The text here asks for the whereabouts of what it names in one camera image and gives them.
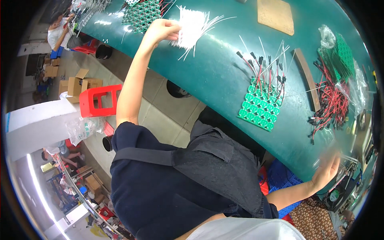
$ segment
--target workbench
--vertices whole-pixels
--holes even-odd
[[[129,32],[127,26],[121,25],[123,14],[119,10],[123,2],[113,0],[104,13],[94,14],[81,31],[134,57],[144,34],[134,34]],[[264,55],[258,37],[263,42],[265,54],[272,58],[284,40],[285,45],[290,45],[290,50],[286,52],[287,65],[292,59],[291,50],[301,48],[314,81],[319,82],[321,73],[312,63],[317,60],[316,50],[320,47],[318,28],[325,24],[334,33],[343,35],[360,68],[362,64],[367,71],[373,70],[373,67],[359,33],[335,1],[286,2],[292,10],[295,26],[293,36],[259,24],[256,0],[248,0],[245,4],[235,0],[177,0],[164,18],[179,19],[180,11],[176,5],[202,12],[210,11],[211,19],[221,15],[236,18],[216,24],[214,29],[202,36],[196,44],[195,58],[190,52],[185,61],[178,61],[185,51],[172,47],[168,41],[162,41],[152,54],[149,68],[210,106],[260,143],[302,181],[308,181],[315,171],[314,162],[333,138],[332,130],[318,131],[314,138],[315,145],[310,143],[308,135],[312,126],[307,120],[313,112],[306,93],[284,99],[272,132],[237,118],[252,76],[246,63],[236,55],[237,51],[246,52],[239,35],[249,51],[253,51],[257,57]],[[285,96],[307,90],[295,61],[286,76]],[[350,148],[352,135],[346,134],[346,127],[353,125],[351,111],[349,118],[351,120],[345,124],[343,131],[338,131],[336,135],[339,141],[342,140]]]

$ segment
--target worker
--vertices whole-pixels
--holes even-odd
[[[73,162],[71,159],[75,157],[80,157],[81,160],[85,159],[85,156],[80,152],[70,153],[70,150],[65,144],[65,140],[56,142],[48,147],[43,148],[43,152],[41,153],[41,158],[44,161],[48,161],[48,158],[50,155],[53,156],[57,153],[60,154],[60,157],[63,160],[63,162],[71,164],[75,169],[78,167],[78,164],[77,162]]]
[[[186,149],[160,143],[139,126],[151,54],[160,41],[177,40],[179,30],[174,21],[153,21],[120,93],[112,138],[116,156],[110,169],[117,216],[138,240],[278,239],[281,235],[303,239],[291,224],[274,218],[278,210],[315,194],[336,175],[336,155],[322,160],[310,181],[264,196],[257,179],[260,154],[235,141],[235,126],[223,117],[215,122],[218,114],[212,109],[200,114]]]
[[[53,51],[57,51],[60,46],[65,50],[81,46],[91,41],[93,38],[80,33],[79,36],[72,35],[67,24],[74,17],[71,13],[69,17],[63,18],[62,12],[55,12],[51,17],[51,25],[48,28],[48,43]]]

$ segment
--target concrete floor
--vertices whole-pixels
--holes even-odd
[[[103,86],[122,84],[126,78],[132,58],[113,51],[107,60],[96,59],[92,55],[80,52],[63,51],[58,70],[51,89],[49,100],[58,99],[60,77],[68,80],[80,68],[88,69],[86,77],[103,79]],[[186,147],[194,122],[205,104],[195,97],[176,99],[166,89],[167,80],[152,70],[148,70],[144,82],[143,98],[139,111],[139,125],[149,129],[162,143]],[[111,105],[111,97],[102,98],[104,107]],[[106,118],[115,129],[116,116]],[[111,174],[109,172],[115,152],[107,152],[102,139],[105,134],[95,133],[85,139],[81,145],[81,152],[86,156],[86,164],[92,166],[108,190],[111,189]]]

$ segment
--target black bucket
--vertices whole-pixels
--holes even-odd
[[[174,98],[187,98],[191,96],[191,94],[169,80],[167,80],[167,90]]]
[[[112,137],[113,135],[103,137],[103,146],[107,152],[112,151]]]
[[[96,50],[96,58],[98,59],[108,59],[112,56],[113,48],[106,45],[100,45]]]

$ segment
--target gray apron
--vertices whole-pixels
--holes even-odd
[[[161,151],[127,147],[113,161],[130,159],[172,166],[193,181],[237,203],[252,217],[263,217],[265,196],[258,158],[220,129],[196,121],[185,149]]]

